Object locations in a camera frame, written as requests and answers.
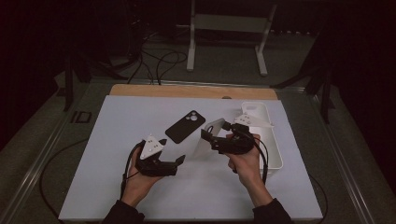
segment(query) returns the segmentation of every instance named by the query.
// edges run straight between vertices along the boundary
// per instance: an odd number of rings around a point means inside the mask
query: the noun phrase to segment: white metal stand
[[[255,50],[260,68],[260,75],[266,77],[268,72],[264,57],[262,56],[262,50],[264,49],[265,42],[270,32],[275,11],[276,5],[273,5],[267,18],[195,14],[195,0],[191,0],[190,47],[187,60],[187,71],[192,72],[194,70],[196,47],[195,29],[239,31],[262,34],[262,42],[260,45],[256,46]]]

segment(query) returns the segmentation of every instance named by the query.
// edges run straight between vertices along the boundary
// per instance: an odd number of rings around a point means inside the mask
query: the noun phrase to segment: gray carpet
[[[193,82],[264,87],[276,84],[297,74],[314,39],[301,35],[270,35],[264,50],[268,77],[259,75],[251,42],[219,43],[214,46],[210,41],[201,41],[202,44],[198,42],[194,72],[186,71],[186,63],[178,64],[163,76],[163,83]],[[154,48],[165,47],[185,53],[188,49],[185,40],[181,39],[175,42],[151,41],[145,46],[145,51],[150,50],[150,53],[161,57],[166,50],[154,50]],[[152,72],[155,72],[158,60],[144,55],[144,62]],[[121,73],[128,77],[136,67],[137,64]],[[132,83],[149,83],[147,75],[148,70],[142,67]],[[102,102],[114,83],[119,81],[104,77],[98,72],[94,73],[94,79],[90,84],[76,83],[76,101],[71,111],[92,112],[93,119],[90,123],[70,123],[72,113],[63,112],[64,98],[53,96],[23,126],[0,153],[0,176],[3,179],[0,183],[0,211],[5,211],[7,205],[13,202],[18,186],[42,148],[50,151],[50,155],[54,155],[90,136]],[[303,87],[305,83],[306,80],[302,80],[293,86]],[[396,223],[395,196],[379,172],[369,148],[348,114],[336,88],[332,89],[334,108],[329,114],[330,125],[325,125],[318,116],[315,98],[301,93],[301,89],[287,88],[278,91],[277,94],[288,114],[306,169],[323,187],[328,198],[328,206],[326,206],[324,193],[318,184],[312,181],[322,211],[328,209],[328,215],[323,223],[361,223],[360,209],[354,204],[354,196],[343,176],[343,167],[339,166],[334,156],[332,137],[336,141],[336,147],[342,151],[349,173],[353,175],[374,221],[366,223]],[[64,121],[64,126],[59,125],[60,121]],[[57,137],[52,137],[53,130],[59,130]],[[62,207],[85,145],[86,142],[82,142],[61,152],[49,164],[43,175],[45,195],[57,212]],[[21,206],[16,209],[13,221],[10,223],[57,223],[43,203],[37,183],[32,183],[32,186],[34,187],[31,192],[28,191],[25,193],[26,197],[21,197],[25,200],[22,200]],[[298,221],[297,223],[317,222]]]

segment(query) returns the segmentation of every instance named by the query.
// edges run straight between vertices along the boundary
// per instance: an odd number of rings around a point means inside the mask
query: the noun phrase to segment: person's right hand
[[[253,134],[256,138],[257,145],[260,143],[258,134]],[[225,153],[230,158],[228,166],[235,170],[239,175],[239,180],[247,188],[247,192],[250,195],[253,204],[258,207],[261,205],[267,205],[273,198],[262,182],[260,175],[260,152],[254,147],[248,153],[242,155],[234,155]]]

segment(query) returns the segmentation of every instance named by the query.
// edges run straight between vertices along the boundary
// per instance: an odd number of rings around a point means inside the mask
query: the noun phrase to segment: person's left hand
[[[137,154],[142,150],[141,147],[134,151],[131,158],[131,167],[129,168],[128,176],[134,175],[126,182],[125,190],[121,197],[124,203],[132,207],[136,207],[149,193],[151,187],[159,181],[163,176],[146,176],[138,173],[135,166]]]

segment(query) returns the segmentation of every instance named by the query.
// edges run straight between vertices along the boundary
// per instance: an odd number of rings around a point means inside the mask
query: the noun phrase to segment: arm
[[[243,155],[225,154],[230,158],[229,167],[236,170],[239,180],[247,189],[255,208],[254,223],[292,223],[289,214],[277,199],[269,193],[260,175],[260,153],[257,148]]]
[[[149,194],[151,187],[159,181],[161,176],[146,176],[138,173],[135,166],[136,156],[141,148],[137,148],[131,158],[131,167],[128,176],[131,176],[125,186],[120,200],[111,208],[103,224],[136,224],[143,223],[144,215],[137,212],[137,205]]]

